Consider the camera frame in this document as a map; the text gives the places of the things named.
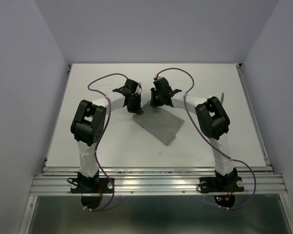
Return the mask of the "grey cloth napkin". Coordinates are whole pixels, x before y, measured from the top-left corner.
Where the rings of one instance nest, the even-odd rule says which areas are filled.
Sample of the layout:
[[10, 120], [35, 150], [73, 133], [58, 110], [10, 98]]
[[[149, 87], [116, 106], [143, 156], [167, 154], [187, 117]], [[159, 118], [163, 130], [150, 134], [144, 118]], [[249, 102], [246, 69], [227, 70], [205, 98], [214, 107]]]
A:
[[185, 121], [162, 107], [152, 107], [150, 100], [142, 107], [142, 110], [141, 115], [132, 117], [133, 121], [164, 145], [169, 146]]

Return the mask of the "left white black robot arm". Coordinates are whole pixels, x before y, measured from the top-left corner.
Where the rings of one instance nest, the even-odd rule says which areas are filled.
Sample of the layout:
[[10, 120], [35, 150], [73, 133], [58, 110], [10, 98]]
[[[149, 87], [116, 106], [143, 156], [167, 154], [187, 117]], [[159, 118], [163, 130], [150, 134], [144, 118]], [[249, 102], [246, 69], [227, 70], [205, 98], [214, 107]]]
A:
[[96, 193], [100, 187], [99, 166], [95, 157], [98, 144], [103, 137], [111, 112], [126, 107], [132, 114], [140, 115], [141, 92], [140, 83], [127, 79], [125, 84], [104, 94], [103, 98], [94, 101], [82, 100], [73, 118], [70, 131], [78, 145], [80, 167], [77, 178], [68, 179], [75, 193]]

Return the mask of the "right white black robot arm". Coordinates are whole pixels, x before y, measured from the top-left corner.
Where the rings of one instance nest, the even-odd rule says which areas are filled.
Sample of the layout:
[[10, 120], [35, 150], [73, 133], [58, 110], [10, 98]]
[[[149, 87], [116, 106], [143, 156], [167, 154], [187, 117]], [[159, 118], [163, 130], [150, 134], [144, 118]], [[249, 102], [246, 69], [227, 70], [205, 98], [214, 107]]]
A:
[[228, 132], [230, 119], [217, 97], [198, 98], [186, 96], [180, 89], [172, 90], [166, 78], [154, 79], [151, 88], [152, 107], [170, 106], [186, 110], [188, 116], [197, 116], [200, 134], [211, 145], [215, 160], [215, 176], [200, 177], [197, 190], [201, 193], [242, 192], [241, 177], [231, 159], [228, 158]]

